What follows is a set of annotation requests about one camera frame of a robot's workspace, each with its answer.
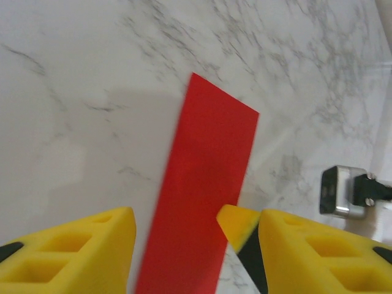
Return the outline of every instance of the marble countertop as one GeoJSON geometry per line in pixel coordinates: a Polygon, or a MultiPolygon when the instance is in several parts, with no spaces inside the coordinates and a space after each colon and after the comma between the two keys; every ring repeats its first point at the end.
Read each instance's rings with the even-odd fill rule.
{"type": "Polygon", "coordinates": [[[320,173],[371,166],[390,60],[367,0],[2,1],[0,242],[132,206],[132,287],[191,72],[261,114],[240,205],[341,226],[320,173]]]}

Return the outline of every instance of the red paper strip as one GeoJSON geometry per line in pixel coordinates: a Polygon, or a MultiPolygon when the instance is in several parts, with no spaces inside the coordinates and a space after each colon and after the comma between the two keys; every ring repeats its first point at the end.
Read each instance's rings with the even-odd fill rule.
{"type": "Polygon", "coordinates": [[[227,240],[216,221],[235,205],[258,113],[193,74],[168,160],[136,294],[210,294],[227,240]]]}

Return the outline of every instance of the red rectangle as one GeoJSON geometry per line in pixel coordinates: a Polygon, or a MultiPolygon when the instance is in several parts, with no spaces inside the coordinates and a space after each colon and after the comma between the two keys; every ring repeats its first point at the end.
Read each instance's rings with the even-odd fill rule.
{"type": "Polygon", "coordinates": [[[193,74],[168,160],[136,294],[210,294],[227,240],[216,221],[235,205],[258,113],[193,74]]]}

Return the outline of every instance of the white marble surface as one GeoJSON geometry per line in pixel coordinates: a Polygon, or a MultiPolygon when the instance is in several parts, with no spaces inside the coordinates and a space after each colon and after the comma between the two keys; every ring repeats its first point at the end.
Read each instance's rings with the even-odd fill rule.
{"type": "MultiPolygon", "coordinates": [[[[240,204],[318,221],[369,168],[391,55],[373,1],[0,2],[0,242],[120,205],[130,288],[192,71],[261,113],[240,204]]],[[[228,248],[218,293],[256,293],[228,248]]]]}

